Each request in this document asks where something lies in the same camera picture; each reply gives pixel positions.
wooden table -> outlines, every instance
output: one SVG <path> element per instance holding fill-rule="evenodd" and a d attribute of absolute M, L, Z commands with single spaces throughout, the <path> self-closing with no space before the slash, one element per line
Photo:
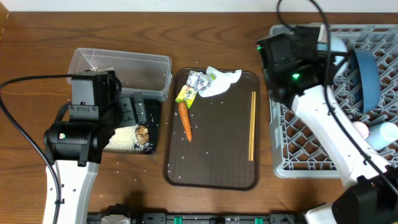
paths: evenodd
<path fill-rule="evenodd" d="M 329 14 L 332 24 L 398 23 L 397 14 Z M 316 13 L 286 13 L 286 21 L 320 22 Z M 277 24 L 274 13 L 12 12 L 0 42 L 0 82 L 68 72 L 79 47 L 168 55 L 172 73 L 184 67 L 243 69 L 261 74 L 256 40 Z M 43 134 L 71 98 L 64 78 L 4 89 L 6 106 L 43 149 Z M 268 213 L 332 202 L 340 180 L 280 179 L 272 171 L 269 104 L 261 82 L 261 178 L 248 192 L 174 187 L 162 177 L 171 100 L 163 104 L 159 143 L 149 156 L 104 153 L 89 211 L 126 203 L 137 211 Z M 46 197 L 43 161 L 0 113 L 1 223 L 41 223 Z"/>

silver wrapper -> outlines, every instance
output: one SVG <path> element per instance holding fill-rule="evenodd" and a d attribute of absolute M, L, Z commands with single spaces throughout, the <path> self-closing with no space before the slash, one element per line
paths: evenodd
<path fill-rule="evenodd" d="M 210 87 L 211 77 L 202 72 L 190 71 L 187 85 L 194 88 L 196 91 L 203 91 Z"/>

white tissue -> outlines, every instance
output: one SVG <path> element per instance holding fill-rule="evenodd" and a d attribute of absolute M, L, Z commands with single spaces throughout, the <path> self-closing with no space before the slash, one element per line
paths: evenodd
<path fill-rule="evenodd" d="M 199 95 L 201 97 L 215 96 L 220 93 L 226 92 L 231 86 L 231 83 L 236 83 L 239 78 L 241 78 L 242 70 L 223 73 L 209 66 L 207 67 L 206 74 L 213 75 L 216 77 L 216 79 L 211 82 L 209 88 L 203 91 L 199 91 Z"/>

carrot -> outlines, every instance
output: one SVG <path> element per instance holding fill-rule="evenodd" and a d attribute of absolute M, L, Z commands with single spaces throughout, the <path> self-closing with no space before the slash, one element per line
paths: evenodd
<path fill-rule="evenodd" d="M 189 122 L 188 108 L 186 102 L 183 101 L 178 104 L 178 111 L 180 112 L 182 125 L 184 126 L 187 139 L 188 141 L 192 141 L 191 122 Z"/>

green led indicator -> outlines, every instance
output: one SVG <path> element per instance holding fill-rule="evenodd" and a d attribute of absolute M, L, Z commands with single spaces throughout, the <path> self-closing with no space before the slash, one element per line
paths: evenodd
<path fill-rule="evenodd" d="M 294 80 L 296 80 L 296 79 L 298 79 L 300 77 L 300 74 L 295 73 L 295 74 L 292 75 L 292 77 L 293 77 Z"/>

